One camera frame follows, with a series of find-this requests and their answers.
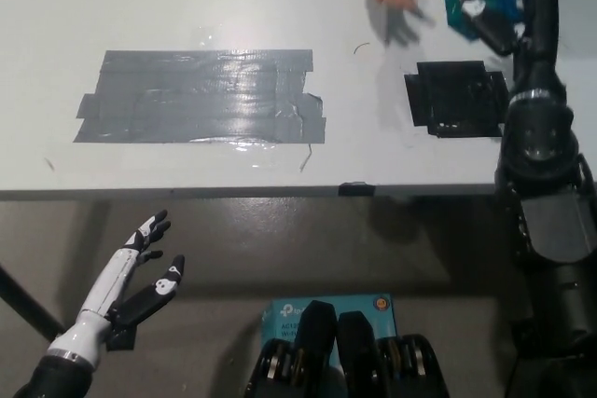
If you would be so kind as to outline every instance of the white robotic hand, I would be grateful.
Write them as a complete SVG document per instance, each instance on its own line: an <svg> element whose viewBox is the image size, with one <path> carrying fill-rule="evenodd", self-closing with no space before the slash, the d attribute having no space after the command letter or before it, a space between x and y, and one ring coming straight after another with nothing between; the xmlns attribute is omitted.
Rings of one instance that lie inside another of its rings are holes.
<svg viewBox="0 0 597 398"><path fill-rule="evenodd" d="M75 325L50 345L48 355L77 359L95 370L104 343L109 350L132 350L136 326L166 305L182 280L185 257L178 255L159 280L123 301L136 268L163 255L148 248L170 228L170 222L165 221L167 214L164 210L149 218L112 255L93 284Z"/></svg>
<svg viewBox="0 0 597 398"><path fill-rule="evenodd" d="M152 242L170 228L164 210L137 228L118 249L91 288L76 323L49 346L28 384L15 398L82 398L100 361L100 348L132 350L139 323L166 305L183 278L185 257L178 255L166 273L126 301L124 291L134 270L162 251L149 252Z"/></svg>

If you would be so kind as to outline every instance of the gray floor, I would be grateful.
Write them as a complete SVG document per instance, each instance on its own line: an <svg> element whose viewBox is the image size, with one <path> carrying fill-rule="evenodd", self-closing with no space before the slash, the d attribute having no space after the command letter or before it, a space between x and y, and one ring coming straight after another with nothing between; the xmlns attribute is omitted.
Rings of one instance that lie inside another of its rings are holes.
<svg viewBox="0 0 597 398"><path fill-rule="evenodd" d="M136 351L104 356L91 397L240 396L271 298L363 292L394 295L398 330L432 341L451 396L502 396L524 289L486 199L4 203L0 263L72 321L111 253L164 207L173 228L160 248L187 255L180 295L140 328ZM3 303L0 330L0 384L15 391L47 344Z"/></svg>

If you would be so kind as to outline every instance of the gray duct tape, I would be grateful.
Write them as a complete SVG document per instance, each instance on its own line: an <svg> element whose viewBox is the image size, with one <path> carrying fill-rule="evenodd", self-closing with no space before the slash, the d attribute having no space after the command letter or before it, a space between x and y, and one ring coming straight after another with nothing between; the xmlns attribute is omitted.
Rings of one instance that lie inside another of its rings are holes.
<svg viewBox="0 0 597 398"><path fill-rule="evenodd" d="M326 119L280 118L134 118L83 122L75 142L167 144L260 141L277 144L321 144Z"/></svg>
<svg viewBox="0 0 597 398"><path fill-rule="evenodd" d="M107 51L102 72L312 72L312 50Z"/></svg>
<svg viewBox="0 0 597 398"><path fill-rule="evenodd" d="M310 50L109 51L76 142L323 143L322 101L302 93L308 70Z"/></svg>
<svg viewBox="0 0 597 398"><path fill-rule="evenodd" d="M118 97L119 104L131 104L128 115L122 108L116 113L98 95L86 94L79 107L77 118L144 118L144 117L321 117L323 103L310 94L258 95L176 93L152 90Z"/></svg>

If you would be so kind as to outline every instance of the dark robotic hand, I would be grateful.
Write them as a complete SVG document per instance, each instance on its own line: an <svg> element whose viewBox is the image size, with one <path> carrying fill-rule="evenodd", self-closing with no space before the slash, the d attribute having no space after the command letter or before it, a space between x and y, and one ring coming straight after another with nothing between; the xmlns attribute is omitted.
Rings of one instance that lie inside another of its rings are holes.
<svg viewBox="0 0 597 398"><path fill-rule="evenodd" d="M479 37L514 56L496 186L534 313L513 327L515 344L522 358L551 360L540 397L597 396L596 195L556 73L559 1L517 0L517 33L484 0L460 1Z"/></svg>

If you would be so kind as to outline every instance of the black tape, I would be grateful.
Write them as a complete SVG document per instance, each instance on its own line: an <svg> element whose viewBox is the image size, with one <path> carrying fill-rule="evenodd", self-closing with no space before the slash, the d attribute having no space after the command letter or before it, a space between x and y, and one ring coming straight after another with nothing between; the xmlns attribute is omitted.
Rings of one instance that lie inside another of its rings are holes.
<svg viewBox="0 0 597 398"><path fill-rule="evenodd" d="M375 196L375 185L365 184L364 182L342 184L338 187L338 196Z"/></svg>

